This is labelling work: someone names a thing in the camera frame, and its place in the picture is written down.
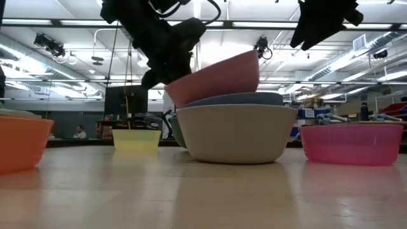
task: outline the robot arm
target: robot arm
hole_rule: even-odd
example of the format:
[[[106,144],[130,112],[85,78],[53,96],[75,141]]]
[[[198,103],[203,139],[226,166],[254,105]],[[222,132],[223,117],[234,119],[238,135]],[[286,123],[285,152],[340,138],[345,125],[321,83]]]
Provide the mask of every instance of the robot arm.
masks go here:
[[[206,23],[190,18],[171,26],[162,18],[171,16],[191,0],[103,1],[101,17],[109,24],[118,20],[133,38],[133,47],[140,48],[149,59],[147,65],[151,69],[142,79],[145,89],[159,83],[168,85],[191,74],[190,51],[206,31],[206,25],[221,15],[221,9],[214,0],[207,0],[216,7],[216,18]],[[342,24],[345,18],[354,25],[359,25],[363,20],[363,15],[355,10],[356,0],[298,0],[298,3],[301,17],[291,40],[293,48],[303,43],[302,49],[307,50],[346,29]],[[156,11],[166,12],[171,7],[174,9],[170,13]]]
[[[151,68],[142,79],[142,86],[150,89],[159,83],[169,84],[191,74],[190,60],[193,47],[206,31],[205,23],[190,18],[171,26],[161,19],[171,16],[190,0],[104,0],[101,17],[108,23],[118,20],[133,38],[132,46],[140,48],[149,59]],[[219,11],[220,8],[210,0]],[[157,10],[170,13],[162,15]]]

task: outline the air vent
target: air vent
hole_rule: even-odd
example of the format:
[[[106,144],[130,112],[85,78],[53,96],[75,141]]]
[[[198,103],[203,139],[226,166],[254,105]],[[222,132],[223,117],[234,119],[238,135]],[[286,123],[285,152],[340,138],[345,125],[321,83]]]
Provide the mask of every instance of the air vent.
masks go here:
[[[383,90],[382,95],[389,95],[392,93],[392,89],[391,88],[386,88],[385,90]]]
[[[363,34],[354,40],[354,52],[358,52],[366,48],[366,35]]]
[[[364,94],[361,96],[361,101],[366,101],[368,99],[368,95]]]

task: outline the orange bowl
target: orange bowl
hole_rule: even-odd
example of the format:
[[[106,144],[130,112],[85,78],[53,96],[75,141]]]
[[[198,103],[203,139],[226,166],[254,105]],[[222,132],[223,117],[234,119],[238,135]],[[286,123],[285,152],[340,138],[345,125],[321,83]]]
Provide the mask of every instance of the orange bowl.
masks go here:
[[[43,156],[54,121],[0,116],[0,174],[31,169]]]

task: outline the spotlight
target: spotlight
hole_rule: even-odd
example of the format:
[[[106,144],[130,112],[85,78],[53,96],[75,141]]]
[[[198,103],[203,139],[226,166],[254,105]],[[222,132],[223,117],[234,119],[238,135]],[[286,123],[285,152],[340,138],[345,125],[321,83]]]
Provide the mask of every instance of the spotlight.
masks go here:
[[[65,57],[65,49],[63,44],[58,44],[53,39],[45,34],[37,34],[34,44],[40,48],[45,48],[54,57]]]
[[[258,58],[259,59],[266,59],[266,60],[270,60],[273,57],[273,52],[272,50],[268,47],[268,41],[267,41],[267,37],[262,36],[257,40],[256,45],[254,45],[254,49],[257,51],[258,53]],[[270,51],[271,56],[266,58],[265,57],[265,53],[267,51]]]
[[[373,54],[373,58],[376,60],[383,59],[383,58],[386,58],[388,54],[389,53],[387,53],[387,50],[384,50],[384,51]]]

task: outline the cable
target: cable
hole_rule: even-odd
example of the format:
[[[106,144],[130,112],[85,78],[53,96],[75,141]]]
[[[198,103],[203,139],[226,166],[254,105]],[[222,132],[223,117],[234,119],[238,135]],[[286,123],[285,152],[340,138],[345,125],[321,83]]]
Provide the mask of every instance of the cable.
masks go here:
[[[205,22],[205,25],[209,25],[209,24],[211,24],[212,22],[215,22],[217,19],[219,19],[219,17],[220,17],[221,14],[222,14],[221,8],[219,7],[219,5],[218,5],[217,3],[215,3],[214,0],[207,0],[207,1],[210,2],[210,4],[212,4],[213,6],[215,6],[215,8],[217,9],[217,15],[216,15],[216,17],[213,18],[212,20],[210,20],[210,21],[208,21],[208,22]]]
[[[118,30],[119,30],[118,26],[119,26],[119,21],[117,21],[116,33],[114,34],[112,56],[111,56],[111,59],[110,59],[109,73],[108,73],[108,75],[107,75],[106,91],[105,91],[105,95],[104,95],[105,98],[107,97],[107,88],[109,87],[110,74],[111,74],[111,71],[112,71],[114,50],[116,49],[117,32],[118,32]],[[104,110],[103,110],[103,120],[102,120],[102,121],[104,121],[105,117],[106,117],[106,110],[104,109]],[[103,128],[103,125],[102,125],[102,132],[100,133],[100,137],[101,137],[102,139],[103,139],[103,130],[104,130],[104,128]]]
[[[181,7],[181,3],[178,3],[178,5],[173,10],[171,10],[171,12],[169,12],[169,13],[165,13],[165,14],[161,14],[161,13],[157,13],[157,12],[156,13],[160,18],[167,18],[167,17],[170,17],[173,14],[175,14],[176,11],[178,11],[179,7]]]
[[[125,99],[126,99],[126,112],[127,112],[127,115],[128,115],[128,98],[127,98],[127,95],[126,95],[126,84],[127,84],[127,72],[128,72],[128,58],[131,56],[131,53],[130,53],[131,48],[132,48],[132,41],[130,40],[130,41],[128,42],[128,50],[127,50],[128,53],[127,53],[127,61],[126,61],[125,86],[123,87],[123,94],[124,94]],[[132,127],[131,127],[131,125],[130,125],[130,120],[127,120],[127,125],[128,125],[128,129],[131,130]]]
[[[215,22],[217,19],[219,19],[219,17],[221,17],[221,14],[222,14],[221,8],[219,7],[219,5],[218,5],[214,0],[207,0],[207,1],[210,2],[210,4],[212,4],[213,6],[215,6],[215,8],[217,9],[217,15],[216,15],[216,17],[215,17],[214,19],[212,19],[212,20],[210,20],[210,21],[208,21],[208,22],[205,22],[205,23],[204,23],[205,25],[209,25],[209,24]],[[156,12],[156,14],[157,14],[160,18],[167,18],[167,17],[170,17],[170,16],[172,16],[173,14],[175,14],[175,13],[178,11],[178,9],[179,9],[180,7],[181,7],[181,3],[178,3],[178,5],[177,5],[173,10],[171,10],[169,13],[160,14],[160,13],[157,13],[157,12]]]

